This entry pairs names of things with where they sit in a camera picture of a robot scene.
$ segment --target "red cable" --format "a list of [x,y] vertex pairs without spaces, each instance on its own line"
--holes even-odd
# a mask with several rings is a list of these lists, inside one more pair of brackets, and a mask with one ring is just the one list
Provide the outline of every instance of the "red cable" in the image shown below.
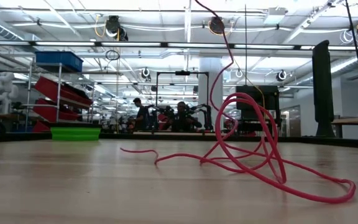
[[[209,12],[211,12],[212,14],[214,14],[216,17],[219,18],[219,16],[214,11],[212,11],[208,7],[202,5],[198,0],[195,0],[195,1],[201,7],[205,8],[206,10],[208,10]],[[226,67],[224,67],[218,73],[218,76],[216,77],[216,79],[215,79],[215,81],[214,81],[214,83],[212,85],[211,92],[209,94],[209,99],[211,99],[211,104],[212,104],[213,108],[218,111],[218,115],[217,115],[216,121],[215,121],[216,138],[218,140],[217,143],[203,157],[197,156],[197,155],[192,155],[192,154],[187,154],[187,153],[177,153],[177,154],[172,154],[172,155],[169,155],[169,156],[158,158],[158,152],[155,151],[155,150],[130,151],[130,150],[125,150],[123,148],[121,148],[121,150],[124,151],[124,152],[132,152],[132,153],[154,152],[155,153],[155,162],[154,163],[156,165],[160,161],[170,159],[170,158],[173,158],[173,157],[190,157],[190,158],[199,159],[200,160],[200,165],[205,163],[205,162],[208,162],[208,163],[217,165],[219,167],[222,167],[223,169],[229,170],[231,172],[249,173],[250,175],[253,175],[254,177],[260,179],[261,181],[266,182],[266,183],[268,183],[268,184],[270,184],[270,185],[272,185],[272,186],[274,186],[274,187],[276,187],[276,188],[278,188],[280,190],[283,190],[283,191],[285,191],[285,192],[287,192],[289,194],[293,194],[293,195],[299,196],[301,198],[305,198],[305,199],[308,199],[308,200],[313,200],[313,201],[316,201],[316,202],[343,203],[343,202],[346,202],[346,201],[350,200],[354,196],[355,191],[356,191],[356,185],[353,183],[353,181],[347,180],[347,179],[338,179],[338,178],[335,178],[335,177],[330,177],[328,175],[319,173],[318,171],[313,170],[313,169],[311,169],[309,167],[305,167],[305,166],[303,166],[301,164],[297,164],[295,162],[291,162],[291,161],[284,160],[284,159],[281,158],[281,155],[280,155],[280,153],[279,153],[279,151],[277,149],[278,133],[277,133],[277,127],[275,125],[274,118],[265,108],[263,108],[262,106],[259,106],[252,97],[250,97],[249,95],[247,95],[245,93],[234,93],[234,94],[231,94],[230,96],[228,96],[224,100],[224,102],[223,102],[223,104],[222,104],[222,106],[220,108],[217,108],[215,106],[215,104],[212,101],[212,95],[213,95],[213,90],[214,90],[214,87],[216,85],[216,82],[218,81],[218,79],[221,76],[222,72],[225,71],[227,68],[229,68],[234,63],[233,55],[232,55],[232,53],[230,51],[229,44],[227,42],[226,35],[225,35],[224,32],[223,32],[223,38],[224,38],[224,41],[225,41],[225,43],[227,45],[227,50],[228,50],[230,58],[231,58],[231,63],[229,65],[227,65]],[[248,151],[248,150],[241,149],[241,148],[238,148],[238,147],[230,146],[230,145],[228,145],[227,143],[224,142],[224,140],[226,140],[230,135],[232,135],[234,130],[236,130],[237,127],[238,127],[238,121],[235,120],[233,117],[230,117],[228,114],[223,112],[224,109],[226,108],[226,106],[228,104],[230,104],[230,103],[233,103],[233,102],[241,102],[241,103],[247,103],[248,105],[251,105],[255,109],[255,112],[256,112],[256,114],[257,114],[257,116],[259,118],[260,124],[261,124],[262,129],[263,129],[263,131],[265,133],[265,137],[262,137],[261,141],[259,142],[259,145],[253,151]],[[270,120],[270,122],[272,124],[274,138],[272,137],[271,133],[269,132],[269,128],[266,125],[266,121],[264,119],[264,116],[263,116],[262,112],[265,113],[268,116],[268,118],[269,118],[269,120]],[[234,121],[234,127],[225,136],[222,136],[222,134],[221,134],[220,123],[221,123],[222,116],[225,116],[225,117],[229,118],[230,120]],[[270,144],[270,147],[272,148],[270,153],[268,152],[268,150],[266,148],[265,138],[267,139],[268,143]],[[227,155],[227,157],[214,157],[214,158],[208,159],[208,156],[218,146],[220,146],[222,148],[222,150]],[[264,153],[259,153],[258,152],[258,150],[260,149],[261,146],[264,149]],[[229,149],[244,152],[246,154],[244,154],[242,156],[234,157],[230,153]],[[260,156],[260,157],[265,157],[265,160],[261,164],[255,166],[255,167],[251,167],[251,168],[245,166],[244,164],[242,164],[238,160],[238,159],[242,159],[242,158],[253,156],[253,155]],[[272,164],[272,161],[271,161],[272,159],[274,159],[274,160],[276,160],[278,162],[278,169],[280,171],[280,175],[277,174],[276,169],[274,168],[274,166]],[[235,163],[236,166],[238,166],[238,169],[225,166],[224,164],[217,162],[217,160],[231,160],[233,163]],[[340,196],[340,197],[321,197],[321,196],[318,196],[318,195],[311,195],[311,194],[308,194],[308,193],[293,189],[291,187],[287,187],[286,185],[284,185],[284,183],[287,181],[287,175],[285,173],[284,163],[299,167],[299,168],[304,169],[304,170],[307,170],[309,172],[312,172],[312,173],[320,176],[321,178],[330,180],[330,181],[338,183],[338,184],[349,184],[349,188],[347,190],[347,193],[345,195],[343,195],[343,196]],[[263,167],[266,164],[268,164],[270,166],[270,168],[271,168],[271,170],[273,172],[273,175],[275,176],[275,180],[270,179],[270,178],[268,178],[268,177],[256,172],[257,169]]]

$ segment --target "wooden table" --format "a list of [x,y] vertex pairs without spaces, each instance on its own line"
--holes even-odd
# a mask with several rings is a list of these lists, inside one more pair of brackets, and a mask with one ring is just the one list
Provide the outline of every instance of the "wooden table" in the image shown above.
[[335,119],[331,124],[336,126],[337,135],[339,138],[342,138],[342,126],[343,125],[357,125],[358,126],[358,118],[341,118]]
[[[279,143],[284,159],[357,184],[355,199],[340,205],[283,193],[249,174],[233,174],[190,158],[154,165],[156,149],[203,155],[214,142],[25,141],[0,143],[0,224],[355,224],[358,223],[358,149]],[[252,150],[257,143],[237,142]],[[216,151],[214,156],[221,156]],[[242,160],[248,166],[258,157]],[[340,196],[338,184],[286,165],[290,187]],[[259,172],[271,177],[268,166]]]

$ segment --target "green container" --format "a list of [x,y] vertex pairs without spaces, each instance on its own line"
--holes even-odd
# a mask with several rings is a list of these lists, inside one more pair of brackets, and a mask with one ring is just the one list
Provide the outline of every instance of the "green container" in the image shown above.
[[52,140],[56,141],[97,141],[100,124],[51,123]]
[[97,141],[100,128],[50,128],[52,140],[57,141]]

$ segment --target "white column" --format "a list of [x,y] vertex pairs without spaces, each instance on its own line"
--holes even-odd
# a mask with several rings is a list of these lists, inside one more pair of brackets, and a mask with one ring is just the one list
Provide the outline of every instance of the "white column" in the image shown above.
[[[220,58],[200,58],[200,65],[199,70],[200,72],[209,72],[209,89],[208,89],[208,97],[211,93],[212,84],[214,83],[217,75],[222,70],[222,63]],[[207,103],[207,78],[206,75],[198,75],[198,104]],[[212,99],[209,98],[208,104],[211,105],[211,100],[213,100],[215,106],[218,108],[221,107],[223,102],[223,75],[219,77],[219,80],[216,82]],[[214,126],[215,130],[215,121],[216,116],[218,115],[218,112],[212,108],[211,117],[212,117],[212,125]],[[203,124],[204,127],[204,115],[203,113],[199,113],[198,115],[198,121]]]

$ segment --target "man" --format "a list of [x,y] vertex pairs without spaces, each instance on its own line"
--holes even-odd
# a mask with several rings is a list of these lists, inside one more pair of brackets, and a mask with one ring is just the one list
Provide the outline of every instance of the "man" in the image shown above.
[[165,123],[163,129],[166,130],[170,126],[172,126],[172,131],[188,132],[191,131],[193,127],[201,128],[203,125],[194,117],[187,115],[186,104],[181,101],[178,103],[178,113],[175,115],[174,119],[171,118]]
[[135,98],[134,103],[139,108],[135,119],[135,128],[136,130],[146,130],[149,125],[149,110],[142,105],[139,98]]

